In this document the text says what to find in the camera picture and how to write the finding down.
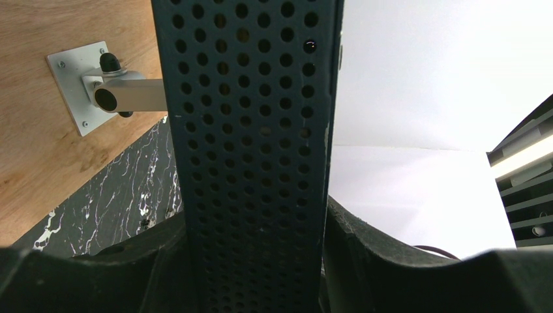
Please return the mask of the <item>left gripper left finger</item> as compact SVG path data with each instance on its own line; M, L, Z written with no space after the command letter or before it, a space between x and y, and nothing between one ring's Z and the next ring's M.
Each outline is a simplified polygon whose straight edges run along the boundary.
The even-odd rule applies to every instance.
M178 213L95 255L1 250L2 312L197 312Z

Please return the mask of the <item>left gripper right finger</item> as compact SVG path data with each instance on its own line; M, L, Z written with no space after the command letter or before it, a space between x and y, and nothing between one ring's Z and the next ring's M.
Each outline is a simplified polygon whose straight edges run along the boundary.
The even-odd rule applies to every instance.
M324 266L332 312L551 312L552 253L464 261L407 245L329 198Z

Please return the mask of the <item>dark teal network switch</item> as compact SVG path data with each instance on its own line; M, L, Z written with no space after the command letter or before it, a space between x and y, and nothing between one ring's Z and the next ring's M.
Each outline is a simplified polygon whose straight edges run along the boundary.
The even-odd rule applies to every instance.
M195 312L317 312L342 1L153 1Z

